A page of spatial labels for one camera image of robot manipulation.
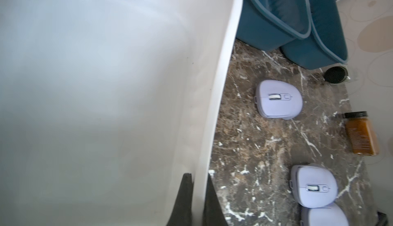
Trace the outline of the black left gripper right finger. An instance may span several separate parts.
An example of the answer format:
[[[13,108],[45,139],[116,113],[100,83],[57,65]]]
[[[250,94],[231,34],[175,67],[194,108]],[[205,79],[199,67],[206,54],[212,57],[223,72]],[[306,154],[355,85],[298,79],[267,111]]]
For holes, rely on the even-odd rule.
[[[202,225],[228,226],[210,175],[207,180]]]

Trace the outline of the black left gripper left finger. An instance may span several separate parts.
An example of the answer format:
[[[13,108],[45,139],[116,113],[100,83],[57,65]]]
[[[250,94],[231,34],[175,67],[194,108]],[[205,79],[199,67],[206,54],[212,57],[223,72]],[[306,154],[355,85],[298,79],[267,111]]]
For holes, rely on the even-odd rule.
[[[193,182],[192,174],[184,173],[173,211],[168,220],[167,226],[191,226],[192,225],[192,194]]]

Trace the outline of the purple mouse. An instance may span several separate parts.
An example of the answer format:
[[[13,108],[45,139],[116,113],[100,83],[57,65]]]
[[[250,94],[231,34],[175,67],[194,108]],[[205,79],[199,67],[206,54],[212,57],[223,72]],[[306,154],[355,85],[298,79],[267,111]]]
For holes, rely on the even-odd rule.
[[[302,207],[301,226],[348,226],[349,222],[341,208],[332,203],[322,208]]]
[[[300,91],[289,83],[277,80],[261,81],[254,99],[259,114],[264,118],[290,120],[297,117],[303,108]]]
[[[332,172],[317,164],[293,166],[290,188],[295,200],[311,209],[333,203],[338,195],[337,181]]]

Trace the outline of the white storage box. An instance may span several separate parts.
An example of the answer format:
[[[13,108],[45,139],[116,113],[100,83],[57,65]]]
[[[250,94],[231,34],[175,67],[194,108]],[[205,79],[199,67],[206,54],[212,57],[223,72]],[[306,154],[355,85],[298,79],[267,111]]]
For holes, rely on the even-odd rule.
[[[243,0],[1,0],[1,225],[203,221]]]

